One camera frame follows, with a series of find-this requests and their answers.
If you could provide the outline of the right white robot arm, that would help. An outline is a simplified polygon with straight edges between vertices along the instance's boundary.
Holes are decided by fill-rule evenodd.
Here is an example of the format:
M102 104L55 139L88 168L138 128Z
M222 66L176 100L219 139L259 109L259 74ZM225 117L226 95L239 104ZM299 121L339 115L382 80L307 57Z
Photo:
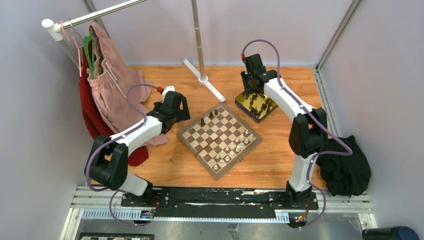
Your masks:
M245 65L241 72L244 91L270 98L291 121L288 142L294 152L294 164L286 184L285 201L290 208L298 209L312 194L313 155L328 141L327 113L323 108L314 108L303 101L277 71L267 70L258 53L242 55L241 59Z

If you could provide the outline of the wooden chess board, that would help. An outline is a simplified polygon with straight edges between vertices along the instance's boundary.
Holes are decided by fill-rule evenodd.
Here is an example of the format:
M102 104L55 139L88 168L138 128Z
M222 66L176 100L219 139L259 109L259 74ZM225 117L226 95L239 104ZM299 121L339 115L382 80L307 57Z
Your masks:
M224 103L218 103L176 135L216 180L262 141L260 135Z

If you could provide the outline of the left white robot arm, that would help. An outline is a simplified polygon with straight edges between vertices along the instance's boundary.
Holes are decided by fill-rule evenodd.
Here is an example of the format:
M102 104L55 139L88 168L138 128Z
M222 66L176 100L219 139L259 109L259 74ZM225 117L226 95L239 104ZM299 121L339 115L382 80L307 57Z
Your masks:
M166 134L174 124L190 119L187 99L181 93L168 91L164 100L139 123L111 136L98 136L92 145L84 169L86 181L103 185L104 190L125 192L140 206L153 201L151 182L128 171L128 159L133 151L148 140Z

